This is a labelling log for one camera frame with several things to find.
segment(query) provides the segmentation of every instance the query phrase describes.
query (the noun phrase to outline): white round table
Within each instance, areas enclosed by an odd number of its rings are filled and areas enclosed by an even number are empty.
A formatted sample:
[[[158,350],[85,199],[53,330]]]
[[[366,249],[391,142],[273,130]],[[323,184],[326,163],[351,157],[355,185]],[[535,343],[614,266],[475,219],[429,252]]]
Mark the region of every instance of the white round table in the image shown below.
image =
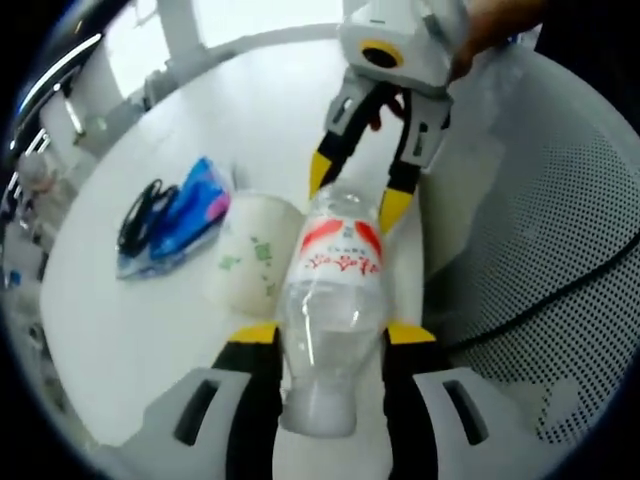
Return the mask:
[[[246,321],[224,314],[202,293],[212,249],[163,278],[116,280],[116,238],[131,203],[156,177],[180,183],[206,155],[222,166],[238,165],[250,188],[304,210],[310,159],[344,68],[338,44],[329,40],[257,49],[230,60],[145,115],[83,186],[51,252],[40,301],[64,388],[98,442],[122,444],[140,428],[147,405],[191,369],[211,366]],[[383,123],[383,132],[365,133],[345,167],[345,175],[380,194],[401,127],[388,112]],[[388,244],[395,318],[419,323],[417,201]],[[370,362],[361,378],[356,434],[318,442],[279,431],[276,478],[388,477],[379,363]]]

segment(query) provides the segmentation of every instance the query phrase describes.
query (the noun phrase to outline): black cable wire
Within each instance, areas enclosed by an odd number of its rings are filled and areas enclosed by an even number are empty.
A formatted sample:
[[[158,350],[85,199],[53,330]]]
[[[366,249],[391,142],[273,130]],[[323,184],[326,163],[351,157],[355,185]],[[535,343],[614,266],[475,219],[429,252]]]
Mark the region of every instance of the black cable wire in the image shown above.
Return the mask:
[[[460,350],[467,350],[521,327],[529,320],[531,320],[536,314],[540,313],[540,311],[542,311],[552,303],[607,274],[613,267],[615,267],[618,263],[620,263],[621,260],[623,260],[629,253],[631,253],[631,251],[636,248],[638,244],[640,244],[640,231],[636,233],[631,238],[631,240],[624,247],[622,247],[622,249],[618,250],[615,255],[613,255],[609,260],[603,262],[600,266],[587,272],[583,276],[570,282],[564,287],[559,288],[551,295],[544,297],[539,302],[534,303],[531,307],[527,308],[525,311],[518,314],[511,320],[503,323],[502,325],[481,333],[476,337],[472,337],[446,347],[444,349],[445,353],[450,355],[459,352]]]

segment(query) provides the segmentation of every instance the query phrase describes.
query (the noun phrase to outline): plastic water bottle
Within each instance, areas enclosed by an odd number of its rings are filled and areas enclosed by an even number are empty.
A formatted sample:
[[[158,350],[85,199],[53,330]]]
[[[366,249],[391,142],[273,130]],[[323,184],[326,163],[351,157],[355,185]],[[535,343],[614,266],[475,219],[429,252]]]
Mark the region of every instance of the plastic water bottle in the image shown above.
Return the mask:
[[[351,435],[354,384],[388,321],[377,205],[344,181],[318,192],[278,304],[291,390],[280,424],[320,438]]]

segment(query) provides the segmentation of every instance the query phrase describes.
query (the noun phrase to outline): blue plastic packet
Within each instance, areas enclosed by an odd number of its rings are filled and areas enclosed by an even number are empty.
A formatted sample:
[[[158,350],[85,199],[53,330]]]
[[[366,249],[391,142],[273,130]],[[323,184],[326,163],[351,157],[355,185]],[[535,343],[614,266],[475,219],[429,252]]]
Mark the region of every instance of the blue plastic packet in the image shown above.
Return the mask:
[[[224,178],[211,160],[201,158],[154,228],[148,246],[135,257],[118,254],[117,277],[150,278],[175,270],[217,238],[230,203]]]

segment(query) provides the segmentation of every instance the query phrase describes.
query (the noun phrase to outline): bottle cap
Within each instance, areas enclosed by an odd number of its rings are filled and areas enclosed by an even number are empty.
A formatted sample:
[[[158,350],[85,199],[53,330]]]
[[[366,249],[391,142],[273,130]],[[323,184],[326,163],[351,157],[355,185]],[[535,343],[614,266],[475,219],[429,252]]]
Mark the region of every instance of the bottle cap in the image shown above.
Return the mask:
[[[285,430],[316,438],[348,437],[356,429],[356,402],[348,382],[296,386],[287,395],[280,417]]]

